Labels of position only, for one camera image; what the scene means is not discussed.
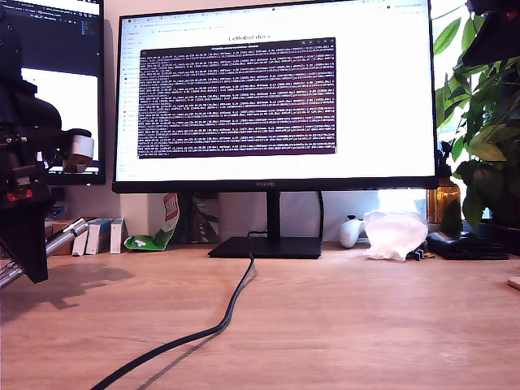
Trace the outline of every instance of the monitor base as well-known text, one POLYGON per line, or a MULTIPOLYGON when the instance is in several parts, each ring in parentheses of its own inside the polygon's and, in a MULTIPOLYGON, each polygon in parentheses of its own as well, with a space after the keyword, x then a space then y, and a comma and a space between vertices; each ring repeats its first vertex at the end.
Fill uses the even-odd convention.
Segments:
MULTIPOLYGON (((319 258, 322 244, 318 237, 251 237, 253 256, 256 258, 319 258)), ((249 239, 232 237, 208 253, 211 258, 248 258, 249 239)))

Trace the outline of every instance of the white plastic bag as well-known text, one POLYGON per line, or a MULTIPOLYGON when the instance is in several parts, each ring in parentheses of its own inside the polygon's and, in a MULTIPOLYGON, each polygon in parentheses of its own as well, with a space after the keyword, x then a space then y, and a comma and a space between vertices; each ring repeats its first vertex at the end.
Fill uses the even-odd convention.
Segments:
POLYGON ((404 262, 406 254, 416 249, 428 234, 426 220, 418 213, 371 211, 364 215, 370 248, 368 258, 386 258, 404 262))

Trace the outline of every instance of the metal rod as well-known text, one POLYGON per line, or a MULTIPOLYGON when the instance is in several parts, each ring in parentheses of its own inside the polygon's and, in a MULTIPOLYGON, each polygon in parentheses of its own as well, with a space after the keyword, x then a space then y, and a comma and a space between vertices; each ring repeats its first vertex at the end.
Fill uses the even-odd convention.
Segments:
MULTIPOLYGON (((53 254, 59 247, 71 242, 84 233, 89 228, 89 225, 84 219, 78 218, 76 221, 67 225, 64 229, 60 230, 52 237, 49 238, 45 245, 45 252, 47 257, 53 254)), ((16 262, 8 262, 2 269, 0 269, 0 291, 7 287, 9 284, 17 280, 21 275, 24 274, 24 270, 16 262)))

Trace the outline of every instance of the wall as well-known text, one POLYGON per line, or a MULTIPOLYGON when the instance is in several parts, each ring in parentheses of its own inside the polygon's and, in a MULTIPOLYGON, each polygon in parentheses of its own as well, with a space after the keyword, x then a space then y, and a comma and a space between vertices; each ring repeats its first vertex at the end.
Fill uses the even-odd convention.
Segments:
MULTIPOLYGON (((264 0, 264 3, 279 1, 264 0)), ((106 150, 107 183, 104 187, 72 188, 72 207, 78 215, 116 216, 128 221, 130 234, 154 234, 163 219, 162 195, 122 195, 111 192, 115 129, 115 67, 117 59, 119 17, 164 11, 182 11, 211 7, 232 7, 259 3, 258 0, 192 0, 190 2, 146 0, 105 0, 106 19, 106 150), (110 31, 114 39, 110 40, 110 31)), ((338 228, 346 215, 361 217, 377 208, 377 192, 324 193, 325 240, 336 240, 338 228)), ((249 230, 263 229, 267 224, 265 193, 223 193, 220 196, 221 237, 243 236, 249 230)), ((316 236, 319 229, 319 204, 315 193, 284 193, 281 199, 282 234, 285 236, 316 236)))

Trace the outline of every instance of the white game controller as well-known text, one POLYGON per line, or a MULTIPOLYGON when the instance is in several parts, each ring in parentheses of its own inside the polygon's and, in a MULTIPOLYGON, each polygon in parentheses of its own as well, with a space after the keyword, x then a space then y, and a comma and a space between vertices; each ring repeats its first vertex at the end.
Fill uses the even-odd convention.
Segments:
POLYGON ((349 220, 340 226, 340 244, 345 248, 352 248, 359 238, 359 235, 365 231, 365 223, 359 219, 355 219, 355 215, 349 215, 349 220))

